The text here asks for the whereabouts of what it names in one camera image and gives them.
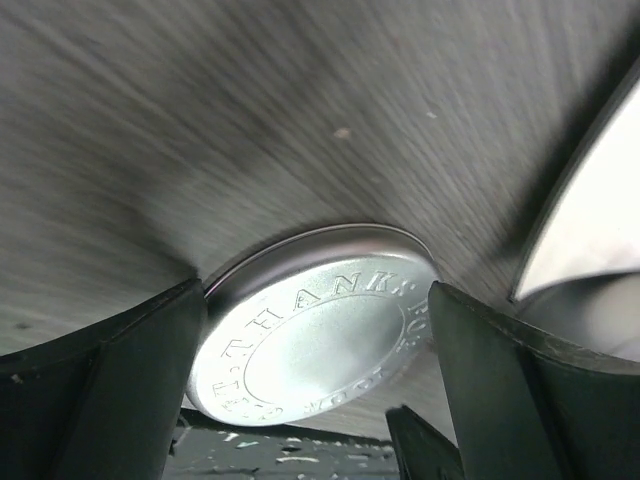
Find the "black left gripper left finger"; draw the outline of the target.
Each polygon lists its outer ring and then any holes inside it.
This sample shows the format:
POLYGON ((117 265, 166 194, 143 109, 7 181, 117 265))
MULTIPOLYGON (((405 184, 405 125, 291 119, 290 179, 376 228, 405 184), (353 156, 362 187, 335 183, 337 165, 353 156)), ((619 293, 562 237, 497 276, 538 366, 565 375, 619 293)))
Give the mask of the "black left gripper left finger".
POLYGON ((2 356, 2 478, 161 478, 204 320, 191 279, 2 356))

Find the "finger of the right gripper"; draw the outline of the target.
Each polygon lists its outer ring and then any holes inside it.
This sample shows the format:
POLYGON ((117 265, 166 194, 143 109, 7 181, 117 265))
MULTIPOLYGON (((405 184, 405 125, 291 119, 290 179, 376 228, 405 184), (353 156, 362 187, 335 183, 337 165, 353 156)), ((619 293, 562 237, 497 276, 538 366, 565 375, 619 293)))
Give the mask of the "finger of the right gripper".
POLYGON ((416 412, 385 412, 401 480, 464 480, 459 450, 416 412))

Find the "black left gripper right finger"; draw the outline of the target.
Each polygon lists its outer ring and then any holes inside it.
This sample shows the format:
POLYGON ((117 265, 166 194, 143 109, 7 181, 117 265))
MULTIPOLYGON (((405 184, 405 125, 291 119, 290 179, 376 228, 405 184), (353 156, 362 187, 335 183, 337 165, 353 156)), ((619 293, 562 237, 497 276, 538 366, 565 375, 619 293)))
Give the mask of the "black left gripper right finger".
POLYGON ((639 365, 436 282, 429 313, 469 479, 636 479, 639 365))

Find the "white square plate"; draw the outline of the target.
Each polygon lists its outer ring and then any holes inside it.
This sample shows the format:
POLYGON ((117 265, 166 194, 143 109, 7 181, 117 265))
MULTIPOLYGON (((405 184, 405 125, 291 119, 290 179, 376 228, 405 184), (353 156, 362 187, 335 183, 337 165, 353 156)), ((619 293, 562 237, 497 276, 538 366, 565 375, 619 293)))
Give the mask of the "white square plate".
POLYGON ((524 322, 639 358, 639 66, 572 155, 526 243, 511 293, 524 322))

